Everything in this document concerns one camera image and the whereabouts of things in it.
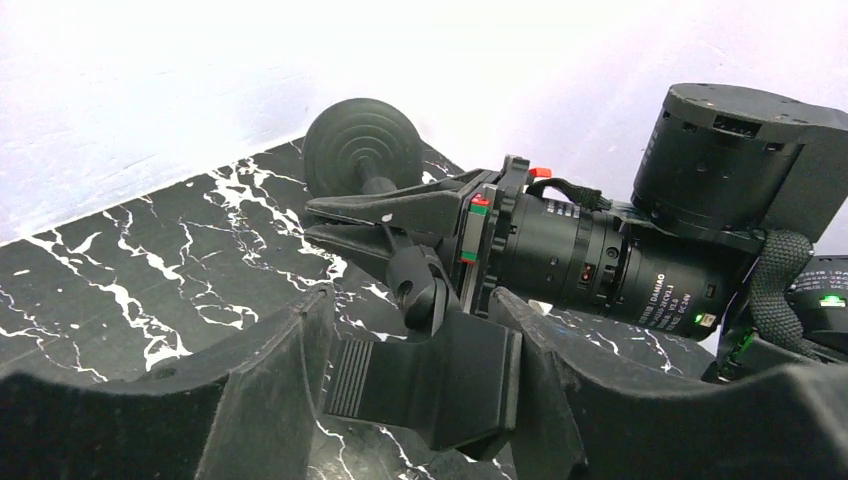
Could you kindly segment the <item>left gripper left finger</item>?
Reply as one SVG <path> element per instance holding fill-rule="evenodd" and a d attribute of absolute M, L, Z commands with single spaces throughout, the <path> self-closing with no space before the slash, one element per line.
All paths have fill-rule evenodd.
<path fill-rule="evenodd" d="M 5 479 L 303 479 L 333 294 L 315 287 L 271 317 L 134 381 L 1 379 Z"/>

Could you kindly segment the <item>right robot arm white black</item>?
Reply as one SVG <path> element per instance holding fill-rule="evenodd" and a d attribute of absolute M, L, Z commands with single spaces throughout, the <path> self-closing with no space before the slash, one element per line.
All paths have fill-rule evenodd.
<path fill-rule="evenodd" d="M 680 83 L 665 96 L 627 202 L 518 156 L 424 183 L 410 120 L 341 101 L 302 147 L 308 239 L 379 278 L 409 328 L 436 285 L 485 317 L 503 287 L 562 310 L 702 340 L 727 381 L 847 359 L 847 260 L 815 256 L 847 196 L 847 116 L 761 90 Z"/>

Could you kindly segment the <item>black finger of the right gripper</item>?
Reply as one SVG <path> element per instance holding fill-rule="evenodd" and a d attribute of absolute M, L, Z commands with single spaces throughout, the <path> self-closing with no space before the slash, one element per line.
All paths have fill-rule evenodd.
<path fill-rule="evenodd" d="M 347 224 L 316 224 L 304 231 L 312 245 L 340 256 L 378 280 L 385 281 L 388 262 L 396 249 L 412 244 L 433 248 L 450 270 L 454 262 L 455 238 L 392 227 Z"/>
<path fill-rule="evenodd" d="M 389 193 L 315 198 L 306 203 L 306 211 L 348 223 L 387 224 L 451 237 L 472 193 L 496 177 L 494 171 L 475 169 Z"/>

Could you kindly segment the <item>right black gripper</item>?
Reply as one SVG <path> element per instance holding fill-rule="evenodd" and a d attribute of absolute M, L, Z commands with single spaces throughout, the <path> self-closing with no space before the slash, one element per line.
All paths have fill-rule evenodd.
<path fill-rule="evenodd" d="M 752 253 L 680 238 L 628 204 L 585 196 L 508 157 L 500 171 L 459 178 L 457 289 L 486 316 L 491 292 L 702 340 L 716 331 L 753 265 Z"/>

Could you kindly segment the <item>black rod with round base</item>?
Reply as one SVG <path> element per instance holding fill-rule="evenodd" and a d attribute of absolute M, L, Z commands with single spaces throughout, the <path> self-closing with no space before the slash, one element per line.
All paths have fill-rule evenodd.
<path fill-rule="evenodd" d="M 311 200 L 423 184 L 417 130 L 402 112 L 375 99 L 325 109 L 307 131 L 302 158 Z M 516 425 L 519 333 L 466 313 L 431 247 L 396 249 L 382 283 L 408 336 L 399 342 L 341 340 L 324 413 L 412 430 L 434 451 L 494 458 Z"/>

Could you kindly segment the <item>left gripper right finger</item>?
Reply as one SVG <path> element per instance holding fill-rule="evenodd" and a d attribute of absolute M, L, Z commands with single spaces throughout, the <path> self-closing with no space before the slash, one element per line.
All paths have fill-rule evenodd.
<path fill-rule="evenodd" d="M 681 378 L 567 334 L 510 291 L 523 336 L 511 449 L 521 479 L 843 479 L 847 369 L 789 364 L 728 385 Z"/>

